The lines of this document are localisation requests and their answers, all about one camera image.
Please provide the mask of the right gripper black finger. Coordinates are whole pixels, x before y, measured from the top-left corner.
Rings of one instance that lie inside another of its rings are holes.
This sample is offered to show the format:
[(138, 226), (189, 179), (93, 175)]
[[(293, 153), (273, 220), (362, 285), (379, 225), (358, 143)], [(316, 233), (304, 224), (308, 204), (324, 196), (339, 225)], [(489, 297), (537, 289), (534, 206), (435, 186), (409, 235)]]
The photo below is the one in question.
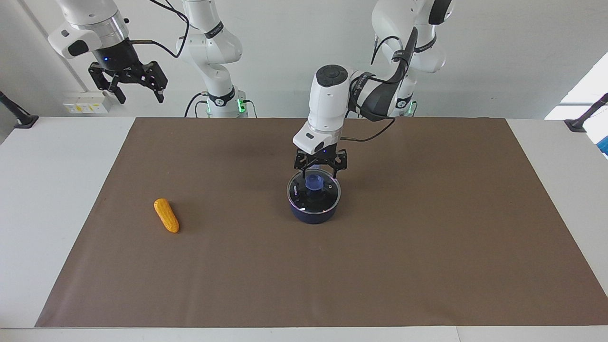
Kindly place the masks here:
[(126, 96), (119, 86), (122, 82), (120, 72), (107, 71), (100, 64), (91, 64), (88, 72), (98, 89), (114, 95), (120, 104), (126, 102)]
[(157, 61), (151, 61), (143, 67), (142, 82), (143, 86), (154, 92), (158, 102), (164, 102), (163, 92), (168, 84), (168, 79)]

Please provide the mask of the glass lid blue knob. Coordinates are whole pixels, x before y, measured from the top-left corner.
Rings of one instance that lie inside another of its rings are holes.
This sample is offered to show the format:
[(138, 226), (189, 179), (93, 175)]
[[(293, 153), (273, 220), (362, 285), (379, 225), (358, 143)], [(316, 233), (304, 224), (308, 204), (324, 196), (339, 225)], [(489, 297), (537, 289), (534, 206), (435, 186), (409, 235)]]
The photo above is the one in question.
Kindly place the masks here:
[(287, 199), (298, 212), (319, 215), (337, 206), (341, 187), (332, 173), (310, 168), (296, 173), (287, 184)]

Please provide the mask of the yellow toy corn cob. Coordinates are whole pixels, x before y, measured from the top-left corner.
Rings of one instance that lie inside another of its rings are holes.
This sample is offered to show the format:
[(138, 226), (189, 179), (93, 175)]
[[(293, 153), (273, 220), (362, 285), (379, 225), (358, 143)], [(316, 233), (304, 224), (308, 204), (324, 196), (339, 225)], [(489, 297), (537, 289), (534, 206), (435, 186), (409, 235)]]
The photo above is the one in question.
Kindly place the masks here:
[(180, 223), (173, 212), (169, 200), (165, 198), (156, 199), (153, 203), (153, 207), (156, 214), (158, 214), (163, 227), (165, 227), (168, 232), (176, 234), (180, 231)]

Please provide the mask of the dark blue saucepan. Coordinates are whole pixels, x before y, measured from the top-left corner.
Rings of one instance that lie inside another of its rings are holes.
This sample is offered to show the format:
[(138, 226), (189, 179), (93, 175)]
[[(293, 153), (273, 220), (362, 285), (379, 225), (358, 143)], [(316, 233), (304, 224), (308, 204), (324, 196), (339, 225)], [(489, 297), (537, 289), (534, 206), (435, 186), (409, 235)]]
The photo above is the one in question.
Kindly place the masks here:
[(332, 218), (337, 210), (340, 192), (329, 190), (290, 191), (287, 195), (293, 216), (306, 224), (321, 224)]

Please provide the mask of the brown table mat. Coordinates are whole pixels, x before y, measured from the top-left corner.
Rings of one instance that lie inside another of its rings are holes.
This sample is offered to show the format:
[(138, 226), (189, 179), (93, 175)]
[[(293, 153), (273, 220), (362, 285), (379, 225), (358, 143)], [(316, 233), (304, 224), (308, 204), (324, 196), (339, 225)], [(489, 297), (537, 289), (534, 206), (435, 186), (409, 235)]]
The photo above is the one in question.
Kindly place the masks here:
[(344, 143), (319, 225), (287, 200), (303, 123), (136, 119), (36, 326), (608, 325), (506, 120), (400, 118)]

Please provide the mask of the white wall socket strip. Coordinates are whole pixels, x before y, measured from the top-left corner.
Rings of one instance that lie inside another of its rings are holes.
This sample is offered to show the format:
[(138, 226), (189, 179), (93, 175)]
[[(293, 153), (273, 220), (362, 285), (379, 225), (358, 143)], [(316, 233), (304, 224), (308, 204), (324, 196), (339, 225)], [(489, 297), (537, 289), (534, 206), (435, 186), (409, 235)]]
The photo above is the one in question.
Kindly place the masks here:
[(65, 93), (62, 105), (69, 114), (105, 115), (109, 114), (113, 102), (103, 91)]

